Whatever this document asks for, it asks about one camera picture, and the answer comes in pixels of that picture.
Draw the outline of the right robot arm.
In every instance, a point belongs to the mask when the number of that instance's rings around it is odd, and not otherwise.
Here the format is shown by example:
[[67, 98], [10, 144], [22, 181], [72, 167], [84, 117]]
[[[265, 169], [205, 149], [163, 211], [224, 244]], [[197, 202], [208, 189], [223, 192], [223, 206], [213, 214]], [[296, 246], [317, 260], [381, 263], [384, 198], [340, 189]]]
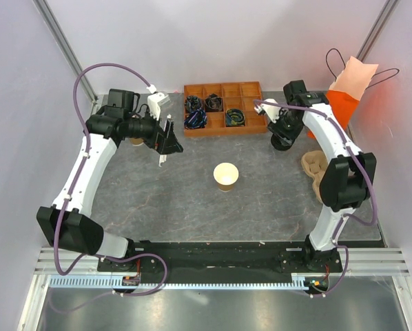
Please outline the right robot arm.
[[308, 128], [327, 161], [319, 176], [322, 210], [315, 228], [306, 236], [299, 251], [283, 251], [281, 266], [286, 270], [340, 272], [338, 238], [345, 223], [366, 200], [376, 209], [373, 179], [377, 160], [352, 142], [336, 119], [323, 92], [310, 92], [302, 80], [291, 81], [283, 88], [284, 105], [274, 99], [255, 103], [258, 114], [268, 117], [271, 144], [280, 151], [289, 150], [303, 128]]

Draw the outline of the stack of paper cups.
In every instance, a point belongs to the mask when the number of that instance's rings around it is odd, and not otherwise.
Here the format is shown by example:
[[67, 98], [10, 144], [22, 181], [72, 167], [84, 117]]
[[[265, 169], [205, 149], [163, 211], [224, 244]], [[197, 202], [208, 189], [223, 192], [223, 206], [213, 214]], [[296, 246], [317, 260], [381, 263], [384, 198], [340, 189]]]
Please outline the stack of paper cups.
[[131, 143], [133, 146], [141, 146], [141, 145], [144, 144], [144, 141], [143, 141], [143, 139], [140, 139], [140, 138], [131, 138], [131, 139], [130, 139], [130, 143]]

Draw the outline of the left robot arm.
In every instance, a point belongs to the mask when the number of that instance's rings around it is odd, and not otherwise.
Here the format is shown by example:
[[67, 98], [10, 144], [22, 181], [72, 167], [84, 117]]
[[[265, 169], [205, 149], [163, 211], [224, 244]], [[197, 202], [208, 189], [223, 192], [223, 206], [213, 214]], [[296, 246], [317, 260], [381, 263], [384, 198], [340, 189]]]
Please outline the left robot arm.
[[95, 193], [105, 169], [126, 139], [141, 139], [159, 155], [163, 164], [167, 156], [183, 151], [174, 133], [171, 117], [161, 126], [161, 107], [169, 101], [164, 92], [147, 98], [147, 110], [139, 117], [132, 114], [132, 92], [110, 90], [108, 103], [85, 122], [82, 145], [62, 191], [50, 207], [41, 207], [37, 221], [54, 248], [87, 255], [113, 257], [122, 271], [136, 265], [136, 253], [129, 250], [133, 242], [106, 232], [91, 219]]

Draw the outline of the stack of black lids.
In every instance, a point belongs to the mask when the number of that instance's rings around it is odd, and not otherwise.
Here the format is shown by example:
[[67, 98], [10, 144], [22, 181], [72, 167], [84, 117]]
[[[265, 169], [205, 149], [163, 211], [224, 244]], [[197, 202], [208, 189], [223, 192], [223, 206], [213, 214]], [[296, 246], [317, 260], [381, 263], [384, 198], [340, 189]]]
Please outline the stack of black lids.
[[290, 143], [288, 141], [284, 141], [283, 139], [281, 139], [280, 137], [276, 136], [276, 135], [272, 135], [271, 136], [271, 145], [279, 151], [287, 151], [289, 150], [293, 143]]

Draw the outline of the single brown paper cup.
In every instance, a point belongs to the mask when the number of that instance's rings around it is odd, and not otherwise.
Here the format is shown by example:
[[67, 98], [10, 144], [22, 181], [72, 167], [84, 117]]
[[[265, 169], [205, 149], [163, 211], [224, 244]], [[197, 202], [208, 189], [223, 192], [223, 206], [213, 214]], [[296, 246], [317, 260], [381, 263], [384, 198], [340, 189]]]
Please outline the single brown paper cup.
[[214, 180], [223, 192], [230, 191], [239, 178], [238, 168], [232, 163], [220, 163], [213, 171]]

